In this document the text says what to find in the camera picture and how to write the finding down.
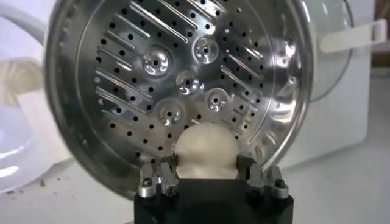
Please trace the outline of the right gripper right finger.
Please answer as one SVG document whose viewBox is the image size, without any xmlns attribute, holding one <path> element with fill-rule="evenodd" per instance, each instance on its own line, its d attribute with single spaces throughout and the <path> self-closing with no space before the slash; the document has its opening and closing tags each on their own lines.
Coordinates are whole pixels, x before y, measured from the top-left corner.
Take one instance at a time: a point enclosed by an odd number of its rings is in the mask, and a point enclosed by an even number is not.
<svg viewBox="0 0 390 224">
<path fill-rule="evenodd" d="M 286 200 L 289 197 L 289 187 L 282 178 L 279 166 L 270 166 L 263 169 L 253 158 L 238 156 L 237 179 L 244 180 L 249 192 L 255 197 L 263 196 L 266 191 L 277 200 Z"/>
</svg>

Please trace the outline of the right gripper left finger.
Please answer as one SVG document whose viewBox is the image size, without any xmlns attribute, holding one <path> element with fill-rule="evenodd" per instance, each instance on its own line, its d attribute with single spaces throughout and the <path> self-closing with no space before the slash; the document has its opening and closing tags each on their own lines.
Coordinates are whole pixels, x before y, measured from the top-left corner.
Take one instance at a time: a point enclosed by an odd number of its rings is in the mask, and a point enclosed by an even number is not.
<svg viewBox="0 0 390 224">
<path fill-rule="evenodd" d="M 173 197 L 177 194 L 179 178 L 176 172 L 177 155 L 166 156 L 157 163 L 144 164 L 140 169 L 138 195 L 152 198 L 157 194 Z"/>
</svg>

